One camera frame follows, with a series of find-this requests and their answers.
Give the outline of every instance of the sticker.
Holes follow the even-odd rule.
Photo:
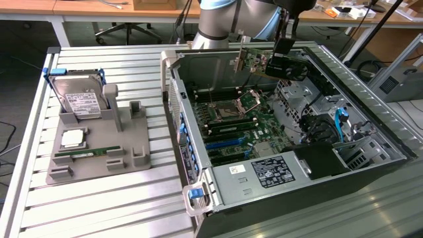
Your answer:
[[[264,188],[270,188],[296,181],[284,157],[273,157],[252,163]]]
[[[101,106],[95,93],[66,94],[75,115],[93,115],[101,113]]]
[[[86,153],[86,154],[73,155],[73,158],[77,159],[77,158],[85,158],[85,157],[91,157],[91,156],[94,156],[94,153]]]
[[[237,130],[237,127],[231,127],[231,128],[227,128],[227,129],[222,129],[219,132],[226,132],[226,131],[231,131],[231,130]]]
[[[246,167],[245,165],[233,166],[230,167],[230,171],[231,171],[231,174],[234,175],[234,174],[246,172]]]

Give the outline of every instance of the metal slat surface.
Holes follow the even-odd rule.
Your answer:
[[[316,43],[300,42],[318,52]],[[252,47],[272,47],[250,43]],[[165,108],[161,102],[159,53],[175,48],[162,46],[115,46],[63,48],[58,67],[106,69],[109,83],[119,85],[119,103],[141,100],[147,105],[147,126],[153,150],[153,169],[113,177],[46,184],[50,153],[59,123],[59,101],[49,95],[41,111],[41,132],[34,138],[34,153],[29,159],[26,195],[17,207],[13,237],[173,237],[194,236],[191,219],[186,215],[182,185],[170,139]],[[340,78],[362,96],[369,95],[352,75],[318,52]],[[380,115],[388,113],[369,98]],[[405,133],[398,121],[390,122]],[[409,163],[360,192],[318,204],[286,216],[227,233],[221,237],[401,237],[423,224],[423,161]]]

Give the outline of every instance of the hard drive label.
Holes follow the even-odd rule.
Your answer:
[[[75,115],[93,115],[101,113],[101,106],[95,93],[66,94]]]
[[[296,181],[284,157],[278,156],[252,163],[264,188]]]

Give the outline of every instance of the blue pcie slot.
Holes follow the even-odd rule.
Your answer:
[[[227,146],[241,145],[245,142],[245,139],[246,139],[246,137],[242,137],[242,138],[229,140],[225,142],[209,144],[209,145],[206,145],[206,149],[211,150],[211,149],[218,149],[218,148],[227,147]]]

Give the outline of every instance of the motherboard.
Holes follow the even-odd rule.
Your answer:
[[[193,100],[214,166],[278,154],[285,147],[293,145],[261,91],[238,91],[235,99],[227,99],[230,92],[225,95],[225,100],[214,100],[213,94],[207,102],[207,95],[197,95]]]

